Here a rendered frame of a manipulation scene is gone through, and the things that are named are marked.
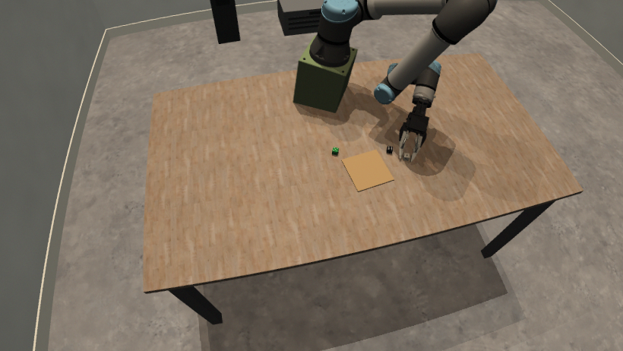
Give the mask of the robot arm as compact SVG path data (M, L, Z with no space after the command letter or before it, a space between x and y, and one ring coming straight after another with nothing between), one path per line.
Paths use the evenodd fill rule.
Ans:
M399 64L389 66L388 76L374 90L375 99L387 105L412 84L416 85L413 98L421 97L432 103L441 72L436 58L481 25L494 11L497 1L324 0L318 34L309 54L320 65L341 67L349 61L349 38L360 22L378 20L382 15L437 14L431 29Z

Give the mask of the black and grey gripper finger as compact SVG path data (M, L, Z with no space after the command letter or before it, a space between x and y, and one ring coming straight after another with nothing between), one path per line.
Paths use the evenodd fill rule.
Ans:
M410 162L412 162L413 159L416 157L416 154L419 152L421 146L423 145L423 143L424 143L424 141L426 139L426 136L427 136L427 134L425 132L425 134L418 134L418 137L415 138L415 140L414 140L415 141L415 147L413 148L413 154L411 155ZM417 150L417 147L419 147L418 150Z
M406 142L405 138L406 138L406 140L409 138L409 134L408 133L409 132L407 131L406 123L404 122L402 127L401 127L401 129L400 129L400 159L403 156L403 149L405 147L405 143L403 144L403 142Z

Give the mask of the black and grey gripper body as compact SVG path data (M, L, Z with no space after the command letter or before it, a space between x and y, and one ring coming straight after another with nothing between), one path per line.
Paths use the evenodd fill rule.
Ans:
M418 102L418 108L416 105L417 102ZM425 116L425 111L426 111L426 108L431 108L432 103L429 100L424 100L421 97L414 97L412 103L416 105L416 109L415 109L415 112L410 112L410 114L408 115L407 119L409 119L409 121L407 121L406 119L407 121L406 128L409 129L408 130L409 133L415 132L416 135L424 134L426 132L426 129L429 123L429 117ZM421 104L423 105L423 107ZM421 112L419 112L420 110Z

